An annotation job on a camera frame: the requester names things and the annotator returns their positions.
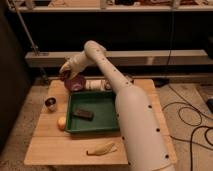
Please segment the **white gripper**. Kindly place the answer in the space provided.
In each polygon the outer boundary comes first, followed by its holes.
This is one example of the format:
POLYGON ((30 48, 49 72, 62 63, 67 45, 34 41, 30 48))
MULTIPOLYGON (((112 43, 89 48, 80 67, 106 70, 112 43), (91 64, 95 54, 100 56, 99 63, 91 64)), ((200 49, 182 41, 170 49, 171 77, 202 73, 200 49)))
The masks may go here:
POLYGON ((89 65, 89 59, 84 55, 76 55, 68 59, 60 68, 60 71, 70 70, 71 75, 68 79, 73 79, 89 65))

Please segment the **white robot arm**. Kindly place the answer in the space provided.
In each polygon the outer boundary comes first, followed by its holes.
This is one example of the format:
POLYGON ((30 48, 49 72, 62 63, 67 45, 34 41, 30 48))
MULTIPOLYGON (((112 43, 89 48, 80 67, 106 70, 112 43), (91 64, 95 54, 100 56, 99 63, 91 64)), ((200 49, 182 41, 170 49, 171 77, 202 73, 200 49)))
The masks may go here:
POLYGON ((106 57, 106 49, 87 41, 84 50, 61 67, 62 75, 74 78, 90 64, 96 64, 116 94, 115 107, 131 171, 175 171, 160 126, 146 91, 132 84, 106 57))

